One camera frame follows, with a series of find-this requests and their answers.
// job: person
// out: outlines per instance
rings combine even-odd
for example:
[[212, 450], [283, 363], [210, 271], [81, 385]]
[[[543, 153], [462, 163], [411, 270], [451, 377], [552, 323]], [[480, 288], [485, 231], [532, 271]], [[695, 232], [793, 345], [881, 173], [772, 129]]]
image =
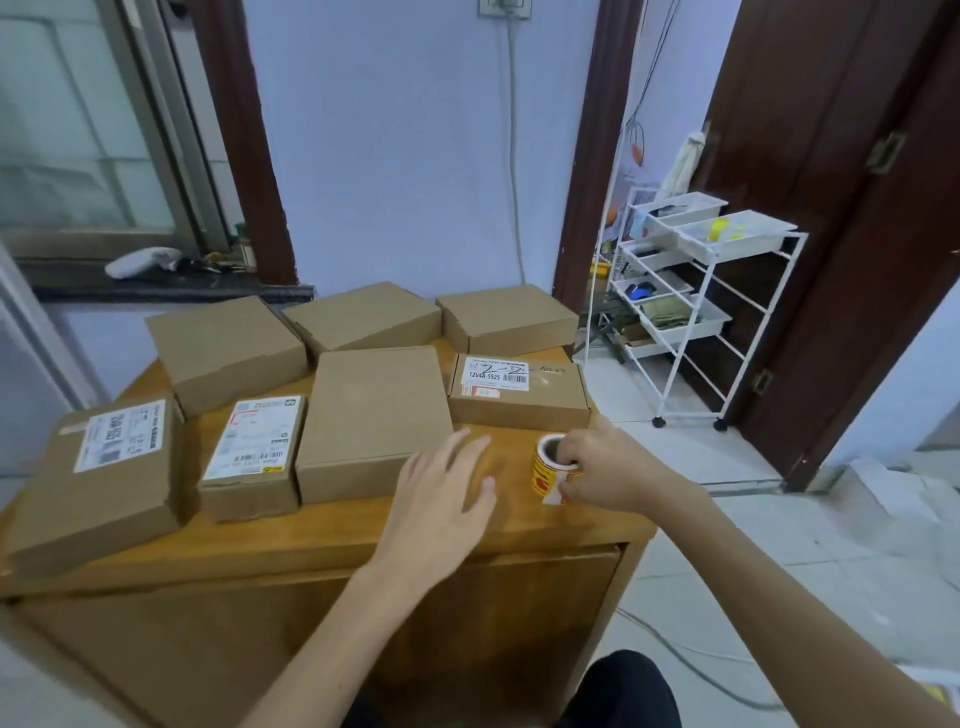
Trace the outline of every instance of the person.
[[[373, 728], [356, 699], [391, 635], [483, 537], [496, 504], [493, 479], [464, 511], [468, 483], [490, 441], [458, 446], [461, 429], [403, 466], [383, 535], [320, 626], [243, 722], [243, 728]], [[574, 501], [632, 511], [657, 524], [700, 574], [801, 728], [958, 728], [930, 697], [745, 536], [699, 485], [627, 433], [598, 418], [558, 453], [583, 474]], [[620, 651], [594, 663], [560, 728], [671, 728], [680, 716], [656, 666]]]

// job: wooden table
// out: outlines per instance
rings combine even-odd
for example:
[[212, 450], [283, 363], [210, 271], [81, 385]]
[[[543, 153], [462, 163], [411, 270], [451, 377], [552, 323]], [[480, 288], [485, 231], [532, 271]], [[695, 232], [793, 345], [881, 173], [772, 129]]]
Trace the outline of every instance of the wooden table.
[[[435, 346], [449, 377], [453, 351], [443, 340]], [[309, 394], [311, 383], [270, 394]], [[155, 362], [125, 395], [168, 387]], [[182, 480], [190, 491], [229, 411], [187, 423]], [[492, 444], [468, 498], [492, 473], [499, 500], [480, 546], [428, 595], [373, 671], [369, 690], [392, 724], [550, 718], [655, 533], [637, 516], [541, 505], [530, 486], [541, 433], [473, 430]], [[229, 728], [370, 558], [390, 503], [342, 501], [227, 524], [198, 513], [176, 534], [47, 580], [18, 579], [0, 562], [0, 633], [131, 724]], [[0, 535], [13, 508], [0, 515]]]

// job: window sill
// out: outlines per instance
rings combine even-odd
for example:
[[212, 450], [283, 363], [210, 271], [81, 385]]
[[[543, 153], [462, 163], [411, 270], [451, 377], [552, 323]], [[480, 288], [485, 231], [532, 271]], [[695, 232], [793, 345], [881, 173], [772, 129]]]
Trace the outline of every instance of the window sill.
[[306, 303], [312, 285], [264, 285], [248, 273], [171, 273], [159, 268], [135, 279], [114, 280], [101, 260], [17, 261], [41, 303], [214, 303], [259, 296], [266, 303]]

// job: tabletop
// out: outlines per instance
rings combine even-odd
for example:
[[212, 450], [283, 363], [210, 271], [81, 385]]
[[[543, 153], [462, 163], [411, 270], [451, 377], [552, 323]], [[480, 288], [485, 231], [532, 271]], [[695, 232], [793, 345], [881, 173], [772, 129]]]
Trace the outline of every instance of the tabletop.
[[[456, 354], [445, 339], [438, 339], [433, 346], [446, 380]], [[563, 349], [520, 358], [568, 360]], [[309, 395], [312, 384], [309, 376], [263, 396]], [[155, 361], [118, 399], [169, 389], [166, 372]], [[290, 516], [234, 523], [215, 523], [196, 511], [196, 483], [231, 410], [232, 405], [222, 407], [186, 423], [180, 485], [190, 494], [193, 515], [180, 531], [51, 579], [16, 577], [0, 551], [0, 596], [111, 592], [213, 579], [350, 570], [363, 565], [383, 529], [392, 501], [389, 497], [306, 505]], [[645, 542], [655, 532], [649, 521], [633, 514], [585, 505], [543, 505], [531, 486], [534, 448], [543, 432], [480, 425], [470, 425], [470, 429], [470, 437], [490, 434], [492, 441], [477, 465], [468, 504], [483, 476], [491, 474], [497, 481], [497, 505], [490, 526], [471, 558]], [[0, 514], [0, 539], [15, 507], [16, 501]]]

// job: electrical outlet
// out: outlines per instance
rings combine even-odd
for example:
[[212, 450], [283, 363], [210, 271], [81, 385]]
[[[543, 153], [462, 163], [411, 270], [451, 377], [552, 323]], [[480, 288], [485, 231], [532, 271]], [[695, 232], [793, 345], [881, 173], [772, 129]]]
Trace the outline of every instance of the electrical outlet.
[[534, 0], [477, 0], [480, 17], [507, 17], [529, 20]]

